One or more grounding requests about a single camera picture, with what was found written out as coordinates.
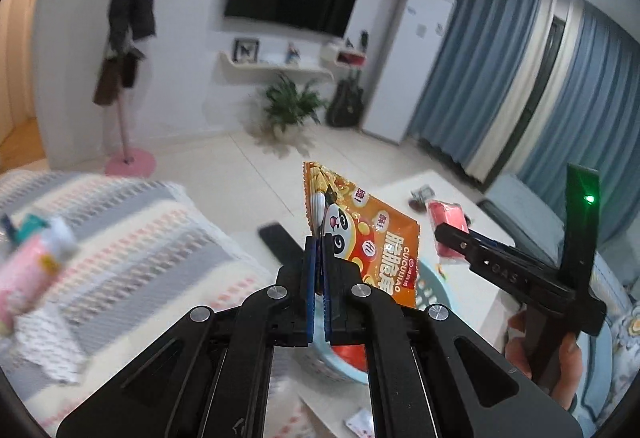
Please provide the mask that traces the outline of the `person right hand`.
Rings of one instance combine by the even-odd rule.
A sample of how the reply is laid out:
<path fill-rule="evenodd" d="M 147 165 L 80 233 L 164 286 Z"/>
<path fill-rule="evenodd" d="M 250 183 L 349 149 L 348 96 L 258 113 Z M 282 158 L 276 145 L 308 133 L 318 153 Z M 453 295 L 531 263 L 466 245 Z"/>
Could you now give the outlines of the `person right hand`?
<path fill-rule="evenodd" d="M 524 349 L 524 337 L 526 333 L 526 314 L 521 311 L 510 317 L 508 328 L 515 331 L 504 348 L 506 360 L 520 369 L 527 378 L 532 378 L 528 359 Z M 582 351 L 580 350 L 577 338 L 573 333 L 568 333 L 562 340 L 558 352 L 560 377 L 553 389 L 551 398 L 559 403 L 565 410 L 570 410 L 574 395 L 576 395 L 580 377 L 582 377 Z"/>

